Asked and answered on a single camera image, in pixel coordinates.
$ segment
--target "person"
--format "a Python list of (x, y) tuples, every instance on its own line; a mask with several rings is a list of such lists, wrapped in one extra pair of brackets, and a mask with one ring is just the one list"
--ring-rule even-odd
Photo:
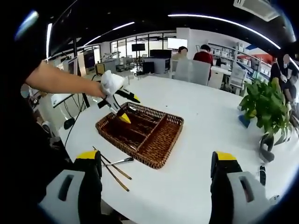
[(295, 84), (298, 81), (298, 74), (294, 71), (292, 72), (291, 77), (287, 80), (284, 86), (284, 95), (285, 95), (285, 102), (290, 102), (291, 105), (294, 105), (296, 99), (296, 86)]
[(277, 89), (281, 92), (284, 91), (285, 84), (290, 78), (289, 76), (289, 63), (290, 63), (290, 56), (285, 54), (283, 57), (279, 57), (277, 61), (272, 65), (270, 70), (270, 79), (271, 83), (275, 83)]
[(1, 140), (5, 146), (1, 156), (5, 160), (2, 162), (5, 196), (1, 202), (8, 210), (3, 213), (9, 215), (10, 222), (21, 218), (22, 222), (50, 223), (39, 210), (38, 203), (44, 198), (47, 185), (65, 167), (50, 147), (43, 128), (35, 121), (32, 109), (20, 93), (21, 86), (27, 84), (48, 93), (85, 93), (100, 98), (106, 94), (98, 82), (72, 75), (43, 61), (40, 49), (44, 49), (44, 38), (36, 37), (34, 31), (32, 25), (20, 39), (13, 39), (6, 66), (17, 62), (14, 64), (17, 72), (1, 76), (5, 89), (1, 107), (5, 118), (1, 121)]
[(178, 53), (172, 56), (172, 60), (179, 60), (181, 58), (187, 58), (188, 48), (181, 46), (178, 48)]
[[(209, 64), (211, 64), (211, 67), (212, 67), (213, 66), (213, 57), (210, 54), (210, 52), (211, 52), (211, 48), (207, 44), (203, 44), (200, 47), (200, 52), (197, 52), (194, 55), (193, 60), (209, 63)], [(211, 67), (210, 67), (208, 80), (210, 80), (210, 78), (211, 78)]]

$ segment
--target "ceiling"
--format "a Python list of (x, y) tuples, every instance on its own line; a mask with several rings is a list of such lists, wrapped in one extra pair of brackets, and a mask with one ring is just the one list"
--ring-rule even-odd
[(44, 23), (53, 23), (51, 46), (52, 54), (58, 50), (71, 47), (67, 45), (74, 37), (81, 38), (77, 46), (82, 46), (91, 39), (102, 35), (113, 28), (134, 21), (135, 24), (124, 27), (106, 35), (92, 43), (112, 41), (125, 36), (159, 30), (175, 30), (177, 27), (189, 27), (229, 35), (249, 42), (272, 55), (277, 55), (276, 47), (271, 45), (256, 34), (223, 21), (191, 18), (168, 17), (169, 14), (203, 14), (220, 17), (238, 22), (252, 28), (273, 40), (283, 48), (291, 51), (299, 51), (293, 42), (290, 30), (299, 38), (298, 12), (294, 1), (275, 0), (276, 6), (284, 12), (285, 17), (279, 16), (269, 22), (233, 6), (234, 0), (196, 1), (198, 3), (184, 4), (174, 1), (164, 3), (162, 1), (127, 1), (124, 4), (104, 5), (98, 0), (52, 0), (51, 4), (38, 3), (33, 5), (43, 19)]

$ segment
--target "white round table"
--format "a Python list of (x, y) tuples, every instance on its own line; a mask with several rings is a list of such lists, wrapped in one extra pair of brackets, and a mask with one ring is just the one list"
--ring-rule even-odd
[[(165, 164), (159, 170), (134, 161), (118, 167), (132, 177), (128, 180), (112, 168), (130, 189), (126, 192), (104, 168), (102, 199), (138, 224), (206, 224), (211, 214), (210, 169), (213, 151), (234, 155), (243, 171), (257, 176), (261, 160), (258, 142), (238, 121), (241, 97), (207, 86), (148, 76), (131, 81), (128, 87), (141, 104), (182, 117), (183, 130)], [(119, 104), (127, 99), (116, 97)], [(67, 142), (72, 160), (95, 146), (110, 161), (127, 157), (102, 138), (95, 123), (110, 113), (97, 105), (83, 111)], [(59, 130), (65, 142), (69, 130)], [(275, 160), (266, 166), (266, 195), (282, 194), (298, 165), (299, 142), (292, 136), (273, 148)]]

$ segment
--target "person in red shirt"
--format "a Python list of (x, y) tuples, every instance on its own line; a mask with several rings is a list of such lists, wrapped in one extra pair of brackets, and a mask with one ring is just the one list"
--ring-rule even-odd
[[(208, 45), (206, 45), (206, 44), (202, 45), (200, 47), (200, 52), (197, 52), (194, 55), (193, 60), (209, 63), (209, 64), (211, 64), (211, 67), (212, 67), (213, 66), (213, 57), (210, 54), (210, 51), (211, 51), (211, 48)], [(210, 73), (209, 73), (209, 80), (211, 78), (211, 67), (210, 67)]]

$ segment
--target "whiteboard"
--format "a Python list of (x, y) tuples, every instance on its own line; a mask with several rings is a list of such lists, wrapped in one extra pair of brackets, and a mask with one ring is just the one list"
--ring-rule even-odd
[(178, 38), (168, 38), (167, 39), (167, 48), (169, 49), (178, 49), (181, 46), (187, 47), (188, 41), (185, 39)]

